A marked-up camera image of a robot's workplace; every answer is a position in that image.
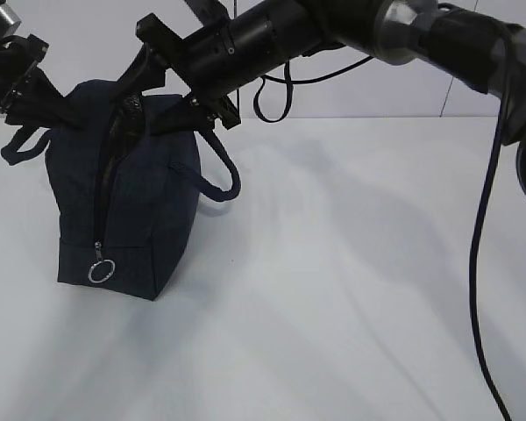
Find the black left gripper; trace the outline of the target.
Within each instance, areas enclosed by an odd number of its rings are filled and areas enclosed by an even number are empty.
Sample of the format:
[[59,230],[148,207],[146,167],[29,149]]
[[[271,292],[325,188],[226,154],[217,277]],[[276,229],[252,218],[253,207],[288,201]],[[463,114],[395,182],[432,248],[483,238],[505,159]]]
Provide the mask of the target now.
[[0,115],[7,125],[82,128],[82,118],[37,66],[49,45],[30,34],[0,38]]

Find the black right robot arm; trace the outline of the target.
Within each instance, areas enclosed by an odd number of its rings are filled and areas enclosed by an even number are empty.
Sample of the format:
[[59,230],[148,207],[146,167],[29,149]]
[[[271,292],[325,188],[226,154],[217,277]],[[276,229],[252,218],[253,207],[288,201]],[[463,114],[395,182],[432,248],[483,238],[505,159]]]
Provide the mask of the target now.
[[185,129],[195,118],[240,122],[231,92],[300,56],[351,47],[394,66],[419,59],[501,100],[498,139],[517,145],[526,195],[526,28],[436,1],[263,1],[230,18],[217,1],[192,1],[202,27],[186,38],[154,15],[136,26],[142,48],[116,82],[118,100],[164,85],[173,70],[189,87]]

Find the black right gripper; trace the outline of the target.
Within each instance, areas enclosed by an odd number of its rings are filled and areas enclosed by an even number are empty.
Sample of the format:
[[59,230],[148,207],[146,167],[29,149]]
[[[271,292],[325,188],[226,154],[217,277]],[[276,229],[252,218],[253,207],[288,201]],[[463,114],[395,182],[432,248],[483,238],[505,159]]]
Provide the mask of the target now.
[[228,95],[323,41],[315,17],[300,1],[263,1],[184,39],[151,13],[139,20],[136,33],[146,46],[115,82],[113,101],[164,87],[166,68],[190,88],[190,100],[182,98],[153,119],[152,135],[212,131],[213,118],[226,128],[239,125]]

